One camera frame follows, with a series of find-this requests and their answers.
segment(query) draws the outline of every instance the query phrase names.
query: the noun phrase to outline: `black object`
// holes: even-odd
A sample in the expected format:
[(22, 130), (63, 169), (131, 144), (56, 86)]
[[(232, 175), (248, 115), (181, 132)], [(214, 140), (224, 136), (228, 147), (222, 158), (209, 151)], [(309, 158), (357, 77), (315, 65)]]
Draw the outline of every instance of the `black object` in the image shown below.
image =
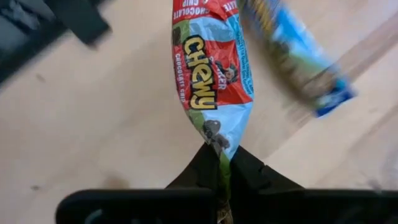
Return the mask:
[(109, 29), (92, 6), (102, 1), (0, 0), (0, 84), (68, 27), (92, 44)]
[[(165, 190), (78, 192), (61, 202), (57, 223), (213, 224), (217, 170), (218, 158), (204, 144)], [(234, 223), (398, 223), (398, 192), (304, 189), (242, 147), (231, 173)]]
[(98, 10), (86, 0), (45, 0), (57, 19), (85, 44), (94, 41), (109, 30)]

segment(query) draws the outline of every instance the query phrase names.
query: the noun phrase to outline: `black plastic part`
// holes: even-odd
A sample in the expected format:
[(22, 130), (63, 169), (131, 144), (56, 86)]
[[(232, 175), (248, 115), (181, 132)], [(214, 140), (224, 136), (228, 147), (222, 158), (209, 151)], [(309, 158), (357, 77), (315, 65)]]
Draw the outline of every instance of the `black plastic part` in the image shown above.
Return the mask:
[(57, 208), (57, 224), (216, 223), (209, 189), (84, 190)]
[(167, 188), (204, 187), (216, 192), (219, 163), (214, 149), (203, 144), (187, 168)]
[[(217, 173), (218, 158), (204, 144), (167, 189), (78, 192), (59, 205), (57, 223), (214, 224)], [(231, 173), (234, 224), (398, 223), (398, 192), (303, 189), (242, 147)]]
[(52, 12), (83, 43), (91, 45), (109, 30), (97, 8), (86, 0), (45, 0)]
[[(90, 0), (93, 5), (100, 4), (104, 0)], [(46, 21), (34, 34), (29, 37), (29, 41), (15, 49), (15, 51), (0, 61), (0, 87), (4, 81), (11, 77), (24, 63), (37, 55), (46, 46), (60, 37), (67, 27), (60, 20)]]
[(0, 0), (0, 7), (6, 6), (9, 0)]

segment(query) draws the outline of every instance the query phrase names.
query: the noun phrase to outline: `cartoon character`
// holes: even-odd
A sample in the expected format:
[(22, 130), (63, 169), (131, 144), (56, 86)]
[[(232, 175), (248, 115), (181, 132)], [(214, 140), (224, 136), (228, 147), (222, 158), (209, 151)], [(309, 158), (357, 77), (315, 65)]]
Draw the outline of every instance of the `cartoon character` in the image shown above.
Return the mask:
[(218, 69), (221, 73), (225, 76), (227, 84), (234, 83), (238, 80), (238, 70), (236, 69), (235, 65), (231, 64), (229, 68), (223, 68), (221, 62), (216, 61), (215, 64), (217, 65)]

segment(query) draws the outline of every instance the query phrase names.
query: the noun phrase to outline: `wooden surface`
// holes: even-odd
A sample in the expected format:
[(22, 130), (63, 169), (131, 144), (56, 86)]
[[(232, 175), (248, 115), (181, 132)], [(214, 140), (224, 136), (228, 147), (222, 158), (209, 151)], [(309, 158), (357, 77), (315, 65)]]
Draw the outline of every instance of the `wooden surface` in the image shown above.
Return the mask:
[[(288, 3), (358, 97), (313, 118), (246, 35), (256, 99), (242, 145), (305, 187), (398, 190), (398, 1)], [(171, 10), (109, 2), (97, 49), (67, 33), (2, 86), (0, 223), (52, 223), (80, 189), (165, 187), (190, 162), (202, 139), (175, 92)]]

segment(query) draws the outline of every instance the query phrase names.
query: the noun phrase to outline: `yellow lettering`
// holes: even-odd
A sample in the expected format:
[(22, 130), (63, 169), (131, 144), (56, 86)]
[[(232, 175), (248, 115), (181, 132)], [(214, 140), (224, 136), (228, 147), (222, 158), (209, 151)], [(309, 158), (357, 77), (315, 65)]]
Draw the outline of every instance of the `yellow lettering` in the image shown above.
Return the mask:
[(207, 82), (198, 82), (194, 83), (193, 87), (196, 91), (193, 92), (196, 96), (203, 97), (203, 96), (215, 96), (214, 91), (211, 91), (210, 85), (213, 84), (213, 80), (209, 79)]
[(189, 49), (189, 46), (192, 44), (198, 44), (197, 45), (197, 50), (201, 50), (204, 46), (203, 40), (200, 37), (193, 37), (191, 39), (188, 39), (185, 43), (184, 50), (187, 54), (191, 53), (191, 50)]
[(188, 67), (194, 67), (200, 63), (209, 63), (209, 59), (208, 58), (203, 58), (203, 59), (199, 59), (200, 56), (203, 56), (205, 53), (203, 53), (202, 50), (192, 53), (188, 56), (188, 59), (193, 60), (191, 62), (188, 62)]
[(207, 81), (211, 78), (211, 68), (206, 64), (196, 66), (192, 72), (192, 82), (197, 82), (198, 76), (200, 76), (203, 81)]
[(215, 98), (214, 97), (202, 97), (197, 100), (198, 97), (193, 95), (191, 98), (191, 107), (193, 109), (200, 109), (200, 110), (211, 110), (215, 109)]

